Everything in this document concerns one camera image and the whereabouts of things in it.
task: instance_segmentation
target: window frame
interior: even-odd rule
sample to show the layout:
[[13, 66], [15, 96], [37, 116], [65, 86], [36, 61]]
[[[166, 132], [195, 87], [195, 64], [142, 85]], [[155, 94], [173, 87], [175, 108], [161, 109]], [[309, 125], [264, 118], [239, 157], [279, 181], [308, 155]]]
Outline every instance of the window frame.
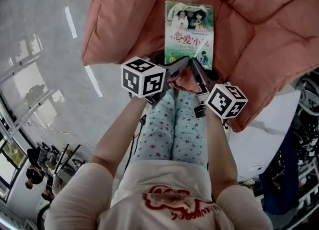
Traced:
[[19, 166], [16, 165], [15, 162], [14, 162], [14, 161], [6, 154], [6, 152], [3, 150], [3, 148], [4, 148], [5, 145], [7, 144], [7, 140], [4, 140], [3, 145], [0, 147], [0, 154], [3, 154], [4, 157], [7, 159], [7, 161], [8, 161], [9, 163], [11, 163], [12, 166], [15, 168], [15, 172], [14, 172], [14, 174], [13, 174], [13, 177], [12, 177], [10, 183], [8, 183], [7, 181], [5, 181], [5, 180], [1, 177], [1, 175], [0, 175], [0, 182], [1, 182], [2, 184], [4, 184], [4, 185], [6, 186], [6, 188], [9, 189], [9, 192], [8, 192], [8, 194], [7, 194], [7, 196], [6, 196], [5, 199], [2, 198], [2, 197], [0, 197], [0, 199], [1, 199], [2, 201], [4, 201], [5, 203], [6, 203], [7, 200], [8, 200], [8, 197], [9, 197], [9, 195], [10, 195], [11, 189], [12, 189], [12, 187], [14, 186], [14, 183], [15, 183], [15, 181], [16, 181], [16, 179], [17, 179], [17, 177], [18, 177], [18, 175], [19, 175], [19, 173], [20, 173], [22, 167], [24, 166], [25, 162], [27, 161], [27, 154], [23, 151], [23, 149], [19, 146], [19, 144], [15, 141], [14, 138], [13, 138], [13, 141], [14, 141], [15, 145], [16, 145], [16, 146], [22, 151], [22, 153], [25, 155], [25, 158], [24, 158], [24, 161], [23, 161], [23, 163], [21, 164], [21, 166], [20, 166], [20, 168], [19, 168]]

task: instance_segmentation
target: gray floor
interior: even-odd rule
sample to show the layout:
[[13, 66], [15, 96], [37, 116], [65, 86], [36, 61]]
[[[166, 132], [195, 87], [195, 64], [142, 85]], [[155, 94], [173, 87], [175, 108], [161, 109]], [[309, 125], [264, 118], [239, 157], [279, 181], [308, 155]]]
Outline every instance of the gray floor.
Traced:
[[129, 101], [119, 66], [91, 66], [96, 91], [82, 65], [87, 7], [88, 0], [0, 0], [0, 75], [36, 58], [0, 86], [2, 95], [18, 117], [40, 94], [53, 91], [23, 130], [33, 142], [58, 148], [82, 144], [84, 157]]

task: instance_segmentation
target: book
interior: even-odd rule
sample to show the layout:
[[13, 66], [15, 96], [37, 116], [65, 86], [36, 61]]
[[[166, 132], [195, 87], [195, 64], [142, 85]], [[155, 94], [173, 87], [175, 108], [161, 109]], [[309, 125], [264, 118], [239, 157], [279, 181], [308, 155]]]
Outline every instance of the book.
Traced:
[[213, 43], [213, 6], [165, 1], [165, 64], [189, 56], [212, 69]]

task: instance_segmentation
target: white wall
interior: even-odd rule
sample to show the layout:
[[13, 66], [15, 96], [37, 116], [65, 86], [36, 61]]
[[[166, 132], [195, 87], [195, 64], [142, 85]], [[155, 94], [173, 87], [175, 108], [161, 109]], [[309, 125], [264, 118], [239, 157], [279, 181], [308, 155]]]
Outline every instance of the white wall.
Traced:
[[[19, 132], [14, 138], [25, 153], [27, 149], [31, 148]], [[29, 219], [36, 221], [37, 212], [35, 208], [41, 198], [41, 193], [45, 189], [46, 179], [44, 179], [41, 184], [34, 185], [31, 190], [27, 189], [25, 187], [25, 181], [27, 180], [26, 170], [29, 165], [30, 163], [27, 160], [15, 180], [5, 206], [23, 220]]]

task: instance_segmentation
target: photo on book cover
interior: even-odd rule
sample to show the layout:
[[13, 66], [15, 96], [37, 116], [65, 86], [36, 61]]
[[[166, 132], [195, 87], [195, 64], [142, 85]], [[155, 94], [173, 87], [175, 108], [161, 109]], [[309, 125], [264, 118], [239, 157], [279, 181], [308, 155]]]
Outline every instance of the photo on book cover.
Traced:
[[165, 64], [195, 57], [205, 69], [213, 66], [213, 7], [165, 2]]

